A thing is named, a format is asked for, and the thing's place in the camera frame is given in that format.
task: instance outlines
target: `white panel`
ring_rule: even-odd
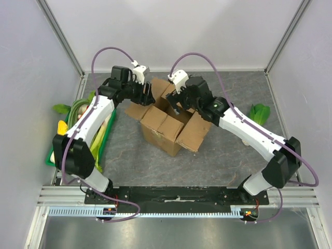
[[[43,184],[44,161],[79,76],[36,1],[0,8],[0,248],[23,248]]]
[[[316,170],[317,197],[332,231],[332,29],[330,0],[314,0],[271,72],[289,135]],[[313,182],[302,166],[301,177]]]
[[[48,0],[84,70],[102,47],[118,46],[152,71],[168,71],[186,52],[201,52],[219,69],[264,68],[301,0]],[[96,69],[129,65],[119,52]],[[202,58],[185,70],[211,70]]]

